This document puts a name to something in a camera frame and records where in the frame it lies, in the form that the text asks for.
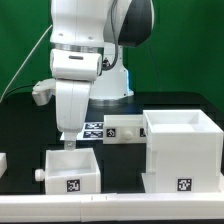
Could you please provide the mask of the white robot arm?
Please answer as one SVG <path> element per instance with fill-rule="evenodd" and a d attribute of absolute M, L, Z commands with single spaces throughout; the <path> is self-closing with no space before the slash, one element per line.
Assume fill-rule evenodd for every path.
<path fill-rule="evenodd" d="M 56 80 L 57 127 L 74 150 L 91 87 L 102 71 L 107 42 L 135 47 L 151 34 L 152 0 L 51 0 L 50 68 Z"/>

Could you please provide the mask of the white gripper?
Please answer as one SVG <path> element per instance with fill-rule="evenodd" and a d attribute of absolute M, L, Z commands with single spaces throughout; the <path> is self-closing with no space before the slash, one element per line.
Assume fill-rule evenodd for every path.
<path fill-rule="evenodd" d="M 77 134 L 82 130 L 88 107 L 91 83 L 56 81 L 56 121 L 64 133 L 64 149 L 75 150 Z"/>

